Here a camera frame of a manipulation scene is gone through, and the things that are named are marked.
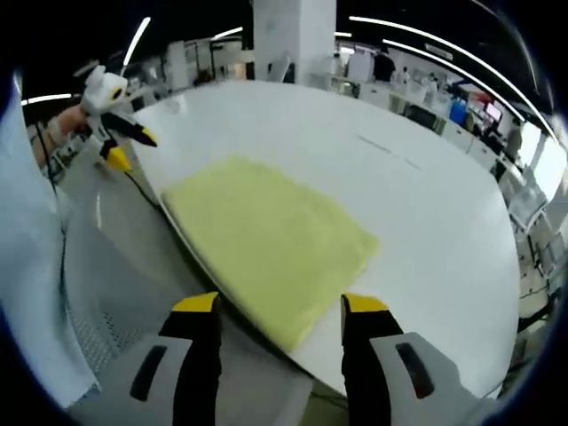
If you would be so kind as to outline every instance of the round white table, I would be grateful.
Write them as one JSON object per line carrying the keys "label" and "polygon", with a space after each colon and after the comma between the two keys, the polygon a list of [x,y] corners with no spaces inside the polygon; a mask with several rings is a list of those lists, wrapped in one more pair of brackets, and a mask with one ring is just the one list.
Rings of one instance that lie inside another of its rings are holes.
{"label": "round white table", "polygon": [[[462,151],[402,116],[292,84],[202,87],[137,118],[159,142],[134,144],[156,194],[231,154],[280,168],[381,241],[349,291],[383,300],[474,395],[503,379],[517,331],[517,250],[498,186]],[[339,298],[288,355],[345,393]]]}

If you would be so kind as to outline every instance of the black ceiling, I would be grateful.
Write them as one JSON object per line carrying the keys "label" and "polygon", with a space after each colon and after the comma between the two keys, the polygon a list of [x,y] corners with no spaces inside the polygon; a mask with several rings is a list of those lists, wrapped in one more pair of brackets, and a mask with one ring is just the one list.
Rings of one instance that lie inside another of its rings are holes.
{"label": "black ceiling", "polygon": [[[82,91],[81,84],[72,77],[74,71],[91,59],[105,63],[111,55],[125,51],[145,16],[152,17],[152,21],[132,61],[159,53],[172,41],[213,36],[227,29],[251,25],[250,3],[249,0],[217,0],[202,4],[170,0],[101,0],[95,4],[69,4],[67,8],[64,5],[63,11],[52,8],[37,11],[37,6],[30,5],[30,10],[21,15],[26,18],[21,20],[17,35],[13,35],[19,37],[14,47],[19,50],[22,64],[23,97]],[[350,21],[350,15],[390,20],[422,29],[477,55],[500,70],[540,109],[550,110],[551,100],[539,67],[534,62],[532,68],[528,65],[515,30],[497,17],[499,12],[492,13],[498,11],[497,6],[501,4],[485,0],[489,10],[479,1],[471,0],[337,0],[337,3],[336,28],[353,33],[353,41],[377,45],[383,38],[390,38],[417,48],[423,48],[425,42],[423,37],[406,31]],[[509,15],[509,21],[522,23],[523,19],[527,20],[525,15],[513,12],[516,14]],[[530,40],[536,40],[531,36],[528,37]],[[121,60],[122,55],[117,56],[117,60]],[[502,82],[470,59],[454,54],[454,62],[506,98],[518,100]]]}

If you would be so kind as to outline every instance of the ceiling light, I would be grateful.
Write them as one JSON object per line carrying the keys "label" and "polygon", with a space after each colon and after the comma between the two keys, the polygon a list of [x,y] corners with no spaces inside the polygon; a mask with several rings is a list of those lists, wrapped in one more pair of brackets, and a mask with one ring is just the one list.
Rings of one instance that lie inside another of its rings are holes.
{"label": "ceiling light", "polygon": [[228,31],[225,31],[224,33],[219,33],[217,35],[213,35],[211,37],[211,40],[218,40],[221,37],[225,37],[225,36],[230,36],[231,34],[236,34],[236,33],[240,33],[242,31],[242,27],[238,27],[238,28],[233,28],[230,29]]}
{"label": "ceiling light", "polygon": [[60,95],[38,96],[37,98],[30,98],[30,99],[22,100],[21,105],[24,107],[26,105],[35,104],[37,102],[44,102],[45,100],[69,99],[69,98],[71,98],[71,93],[62,93]]}
{"label": "ceiling light", "polygon": [[378,25],[384,25],[386,27],[393,27],[393,28],[398,28],[398,29],[403,29],[405,31],[409,31],[411,33],[417,34],[419,36],[423,36],[423,37],[427,37],[431,40],[434,40],[438,43],[444,44],[448,47],[451,47],[452,49],[458,51],[459,53],[467,56],[468,58],[474,60],[475,62],[477,62],[480,66],[484,67],[485,69],[487,69],[488,71],[492,72],[495,76],[497,76],[502,82],[504,82],[505,84],[507,84],[511,90],[513,90],[519,98],[521,98],[526,105],[528,105],[531,110],[534,112],[534,114],[539,118],[540,122],[542,122],[542,125],[544,126],[544,128],[547,130],[547,132],[550,134],[550,136],[552,136],[552,138],[557,142],[560,143],[560,141],[558,140],[558,138],[556,137],[556,134],[554,133],[554,131],[552,130],[552,128],[550,127],[550,125],[548,124],[548,122],[546,121],[546,119],[544,118],[544,116],[540,113],[540,111],[537,109],[537,107],[530,101],[530,99],[528,99],[523,92],[521,92],[516,86],[515,84],[513,84],[509,79],[507,79],[507,77],[505,77],[505,75],[501,74],[499,71],[497,71],[495,68],[493,68],[491,65],[489,65],[488,63],[486,63],[485,61],[483,61],[481,58],[478,58],[477,56],[475,56],[473,53],[469,53],[468,51],[466,51],[465,49],[461,48],[460,46],[450,43],[447,40],[444,40],[443,38],[440,38],[436,35],[427,33],[426,31],[421,31],[420,29],[416,29],[416,28],[412,28],[412,27],[408,27],[406,25],[401,25],[401,24],[397,24],[396,22],[389,22],[387,20],[374,20],[371,18],[361,18],[359,16],[350,16],[349,17],[350,20],[355,20],[358,22],[367,22],[370,24],[378,24]]}
{"label": "ceiling light", "polygon": [[511,111],[511,113],[516,115],[517,118],[521,122],[525,122],[525,118],[521,115],[521,113],[519,113],[503,96],[501,96],[499,93],[497,93],[496,91],[491,89],[489,86],[487,86],[487,84],[481,82],[477,77],[474,77],[473,75],[471,75],[467,71],[464,71],[463,69],[457,67],[453,63],[448,62],[445,59],[441,59],[438,56],[432,55],[431,53],[428,53],[426,51],[421,51],[420,49],[416,49],[414,47],[408,46],[406,44],[392,42],[391,40],[383,40],[383,43],[389,44],[389,45],[395,46],[395,47],[400,47],[400,48],[406,49],[408,51],[413,51],[414,53],[418,53],[422,56],[425,56],[426,58],[433,59],[433,60],[439,62],[440,64],[442,64],[443,66],[448,67],[448,68],[450,68],[454,71],[457,71],[459,74],[469,78],[472,82],[476,83],[478,86],[480,86],[481,88],[485,89],[486,91],[488,91],[489,93],[494,95],[505,107],[507,107]]}
{"label": "ceiling light", "polygon": [[140,40],[142,33],[144,33],[144,30],[146,29],[146,27],[148,26],[149,23],[150,23],[150,18],[144,18],[142,20],[142,23],[140,24],[140,27],[138,27],[138,29],[136,30],[136,34],[132,38],[132,41],[130,42],[130,46],[129,46],[128,50],[126,51],[126,56],[124,57],[124,61],[122,62],[123,67],[126,67],[128,65],[128,63],[130,62],[130,57],[132,56],[134,49],[136,49],[136,45],[138,44],[138,40]]}

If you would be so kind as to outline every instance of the yellow towel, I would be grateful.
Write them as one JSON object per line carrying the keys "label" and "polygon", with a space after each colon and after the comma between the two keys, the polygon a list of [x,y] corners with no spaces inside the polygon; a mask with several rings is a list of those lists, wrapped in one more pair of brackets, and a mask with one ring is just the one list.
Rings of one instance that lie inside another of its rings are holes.
{"label": "yellow towel", "polygon": [[337,202],[236,156],[162,197],[220,289],[288,352],[379,245]]}

